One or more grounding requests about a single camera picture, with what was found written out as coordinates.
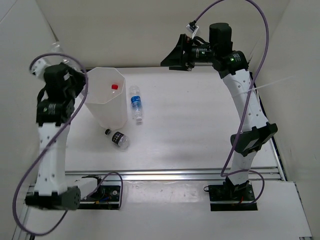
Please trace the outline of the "red label plastic bottle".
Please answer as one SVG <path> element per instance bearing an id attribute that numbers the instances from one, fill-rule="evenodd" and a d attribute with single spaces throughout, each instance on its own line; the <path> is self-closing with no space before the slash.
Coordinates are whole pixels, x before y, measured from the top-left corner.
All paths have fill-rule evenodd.
<path id="1" fill-rule="evenodd" d="M 112 84 L 111 89 L 113 94 L 117 94 L 119 92 L 119 86 L 117 84 Z"/>

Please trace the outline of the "black label plastic bottle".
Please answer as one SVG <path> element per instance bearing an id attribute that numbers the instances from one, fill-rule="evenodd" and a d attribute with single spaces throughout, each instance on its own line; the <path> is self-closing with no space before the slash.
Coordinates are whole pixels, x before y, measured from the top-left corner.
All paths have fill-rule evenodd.
<path id="1" fill-rule="evenodd" d="M 104 134 L 116 145 L 119 149 L 126 150 L 129 147 L 129 138 L 120 131 L 112 131 L 106 129 Z"/>

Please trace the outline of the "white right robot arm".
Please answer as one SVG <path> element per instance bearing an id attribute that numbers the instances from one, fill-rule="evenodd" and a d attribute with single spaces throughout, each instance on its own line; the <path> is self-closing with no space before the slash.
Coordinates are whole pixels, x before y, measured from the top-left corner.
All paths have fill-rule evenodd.
<path id="1" fill-rule="evenodd" d="M 262 146 L 278 131 L 264 115 L 248 61 L 242 51 L 233 49 L 232 29 L 228 23 L 209 26 L 209 40 L 180 34 L 177 44 L 160 65 L 175 71 L 191 71 L 196 64 L 207 63 L 218 72 L 229 90 L 240 119 L 239 133 L 230 138 L 232 164 L 225 175 L 224 193 L 230 200 L 238 199 L 249 183 L 249 170 Z"/>

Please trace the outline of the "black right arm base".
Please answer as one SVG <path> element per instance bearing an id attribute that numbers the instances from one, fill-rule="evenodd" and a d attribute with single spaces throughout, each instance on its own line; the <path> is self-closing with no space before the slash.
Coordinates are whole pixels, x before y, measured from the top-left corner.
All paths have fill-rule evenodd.
<path id="1" fill-rule="evenodd" d="M 253 187 L 249 184 L 239 193 L 228 193 L 225 185 L 208 185 L 203 190 L 209 194 L 211 212 L 257 211 Z"/>

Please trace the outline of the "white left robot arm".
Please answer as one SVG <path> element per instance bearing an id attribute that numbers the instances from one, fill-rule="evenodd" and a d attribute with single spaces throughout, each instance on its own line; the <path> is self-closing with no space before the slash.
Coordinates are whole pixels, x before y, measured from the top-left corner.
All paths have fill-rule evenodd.
<path id="1" fill-rule="evenodd" d="M 26 205 L 41 210 L 74 211 L 87 195 L 100 200 L 105 188 L 96 177 L 68 183 L 65 174 L 66 146 L 75 111 L 75 100 L 83 91 L 83 73 L 61 62 L 51 65 L 37 60 L 30 71 L 45 82 L 37 96 L 36 124 L 41 151 L 37 179 L 33 193 L 25 197 Z"/>

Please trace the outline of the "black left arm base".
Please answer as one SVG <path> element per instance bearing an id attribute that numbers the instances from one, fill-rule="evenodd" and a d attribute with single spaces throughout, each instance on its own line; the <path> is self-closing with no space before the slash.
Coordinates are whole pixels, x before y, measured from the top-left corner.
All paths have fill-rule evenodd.
<path id="1" fill-rule="evenodd" d="M 80 202 L 82 210 L 120 210 L 123 199 L 123 178 L 119 173 L 111 172 L 106 176 L 87 175 L 83 178 L 97 180 L 98 189 Z"/>

